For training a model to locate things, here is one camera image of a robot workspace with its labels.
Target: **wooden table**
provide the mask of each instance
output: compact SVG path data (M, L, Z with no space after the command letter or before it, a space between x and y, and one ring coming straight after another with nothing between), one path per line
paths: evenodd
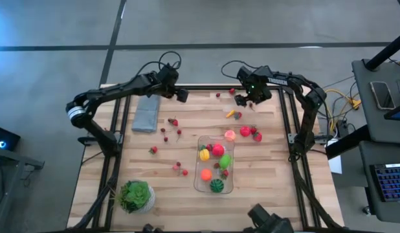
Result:
M218 92L221 93L220 98L216 98ZM163 141L159 130L152 134L131 130L138 99L137 96L131 97L117 191L128 180L140 179L154 188L157 199L149 214L126 214L115 205L111 230L140 231L146 223L150 223L167 231L242 231L252 226L247 212L256 203L260 203L270 214L289 218L295 230L302 228L291 164L288 162L289 151L280 99L276 91L270 100L254 106L254 111L248 107L236 106L227 91L190 91L185 104L175 99L161 98L157 128L171 131L167 133L167 143ZM123 99L117 129L122 120L124 102ZM288 103L289 122L294 131ZM108 102L98 108L94 120L100 126L109 128L113 106L114 102ZM302 116L303 111L298 102L297 106L298 114ZM232 109L243 113L240 120L225 118ZM168 118L174 117L179 120L179 129L183 132L178 142L175 128L167 122ZM263 140L254 142L252 137L243 138L238 134L234 150L233 192L206 194L196 191L193 183L198 138L201 135L222 135L228 129L239 132L239 128L244 125L256 125L263 134ZM159 149L155 155L148 153L152 146ZM99 151L98 146L88 147L83 159ZM177 161L188 170L187 177L177 176L172 170ZM331 217L343 225L326 156L310 152L308 161L316 197ZM68 227L79 222L95 200L102 162L103 155L82 166ZM102 222L105 219L106 202L101 213ZM307 200L306 210L310 225L313 225Z

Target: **blue light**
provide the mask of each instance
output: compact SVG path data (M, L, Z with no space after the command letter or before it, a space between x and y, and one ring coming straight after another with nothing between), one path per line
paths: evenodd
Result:
M3 149L6 147L6 142L0 141L0 148Z

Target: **potted plant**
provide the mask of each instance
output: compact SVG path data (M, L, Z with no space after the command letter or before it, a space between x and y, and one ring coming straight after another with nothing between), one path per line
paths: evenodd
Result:
M146 213L155 202L154 189L145 181L128 181L116 196L121 208L127 213Z

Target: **yellow lemon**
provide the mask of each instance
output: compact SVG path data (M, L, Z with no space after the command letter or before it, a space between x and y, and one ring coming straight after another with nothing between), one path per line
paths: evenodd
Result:
M207 149L203 149L199 152L199 157L202 161L206 161L210 158L210 152Z

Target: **smartphone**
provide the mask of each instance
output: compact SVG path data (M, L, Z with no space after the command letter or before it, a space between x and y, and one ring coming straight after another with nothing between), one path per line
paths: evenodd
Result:
M370 82L371 90L379 109L394 109L394 102L390 90L385 82Z

